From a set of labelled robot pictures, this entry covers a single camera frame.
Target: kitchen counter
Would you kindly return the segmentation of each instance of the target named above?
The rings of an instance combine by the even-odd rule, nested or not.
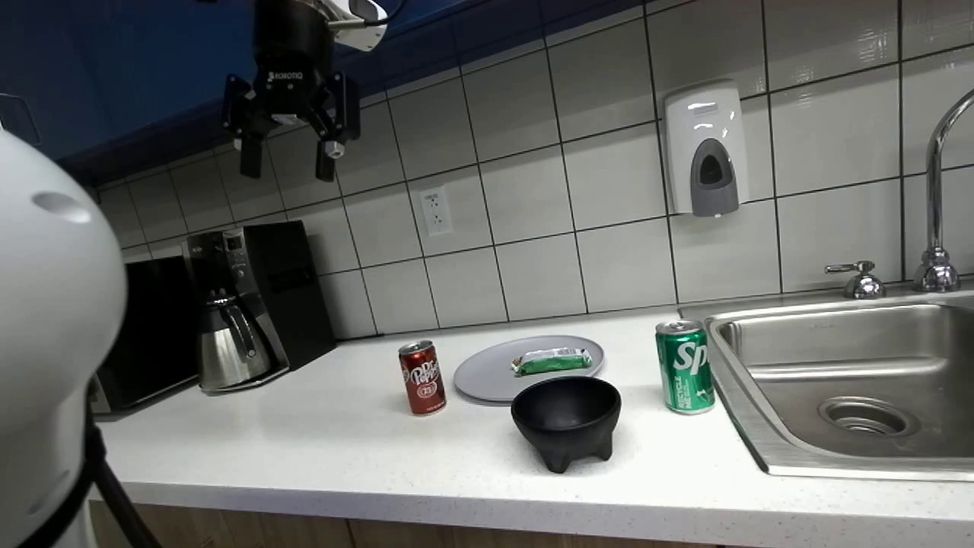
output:
[[[147,505],[721,546],[974,546],[974,485],[769,477],[721,405],[670,413],[659,319],[674,313],[430,336],[446,384],[466,357],[524,336],[607,347],[604,377],[624,399],[615,455],[565,476],[538,462],[504,405],[446,386],[444,411],[415,416],[395,363],[404,339],[343,344],[252,392],[185,389],[103,424],[103,439]]]

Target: white tile wall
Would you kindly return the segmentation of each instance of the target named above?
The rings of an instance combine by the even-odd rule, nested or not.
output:
[[[778,193],[811,193],[897,172],[895,67],[769,97]]]
[[[974,47],[955,47],[905,63],[905,170],[925,170],[925,146],[942,111],[974,87]],[[974,163],[974,117],[955,123],[942,163]]]
[[[403,178],[403,162],[388,103],[362,109],[362,136],[348,146],[348,159],[337,162],[337,172],[343,193],[364,193]]]
[[[882,281],[902,278],[902,182],[853,186],[781,200],[786,293],[833,286],[824,264],[872,257]]]
[[[674,217],[683,301],[778,293],[773,205],[745,205],[725,218]]]
[[[135,211],[142,221],[147,239],[185,234],[184,211],[166,170],[135,176],[128,182],[128,193],[135,198]]]
[[[484,163],[497,239],[524,239],[572,228],[561,148],[538,148]]]
[[[974,41],[974,4],[905,0],[905,56],[917,59]]]
[[[641,17],[550,47],[565,140],[653,117]]]
[[[310,257],[319,274],[358,269],[358,256],[342,200],[293,211],[289,218],[303,221]]]
[[[492,249],[430,257],[430,283],[441,324],[507,319]]]
[[[124,182],[99,193],[99,212],[111,218],[120,246],[136,246],[147,239],[142,221]]]
[[[432,253],[473,249],[489,244],[482,172],[475,166],[412,182],[420,244]]]
[[[576,236],[544,236],[497,249],[512,319],[584,313]]]
[[[469,72],[466,97],[484,162],[557,144],[544,51]]]
[[[653,124],[565,144],[565,166],[579,228],[668,212]]]
[[[427,176],[475,162],[461,78],[394,97],[394,123],[407,176]]]
[[[735,78],[739,94],[764,81],[760,0],[703,0],[649,17],[658,97]]]
[[[189,231],[230,221],[230,205],[214,154],[174,166],[174,188]]]
[[[124,257],[185,253],[203,226],[302,218],[343,339],[838,293],[823,272],[850,257],[912,274],[925,236],[912,172],[939,111],[974,87],[967,0],[641,9],[369,97],[337,186],[310,176],[313,136],[285,130],[266,146],[262,178],[219,146],[111,186],[103,211]],[[752,205],[668,217],[662,97],[715,78],[745,97]],[[947,163],[961,170],[947,172],[942,236],[972,272],[972,117]],[[430,228],[422,198],[444,198],[446,221]]]
[[[233,148],[217,151],[219,176],[230,200],[233,218],[252,218],[282,211],[277,170],[272,163],[268,146],[262,148],[262,178],[241,172],[241,154]]]
[[[362,272],[342,272],[319,281],[325,309],[337,339],[374,336]]]
[[[895,62],[897,0],[768,0],[769,87]]]
[[[589,309],[676,301],[662,218],[581,231],[579,249]]]
[[[353,221],[362,264],[420,256],[420,236],[404,186],[348,198],[348,218]]]
[[[364,269],[376,332],[434,328],[434,309],[422,261]]]

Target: soda can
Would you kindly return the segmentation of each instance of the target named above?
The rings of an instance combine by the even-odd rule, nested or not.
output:
[[[432,340],[398,347],[398,365],[403,365],[407,407],[415,413],[434,413],[446,405],[446,389],[439,374]]]
[[[715,394],[703,324],[690,319],[659,323],[658,354],[668,407],[674,413],[710,411]]]

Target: cabinet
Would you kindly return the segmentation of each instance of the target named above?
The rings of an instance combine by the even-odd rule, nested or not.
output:
[[[163,548],[703,548],[635,540],[374,524],[295,515],[139,505]],[[91,501],[98,548],[128,548],[112,515]]]

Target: stainless steel sink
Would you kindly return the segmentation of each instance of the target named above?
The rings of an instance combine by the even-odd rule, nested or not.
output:
[[[710,340],[769,476],[974,482],[974,293],[718,313]]]

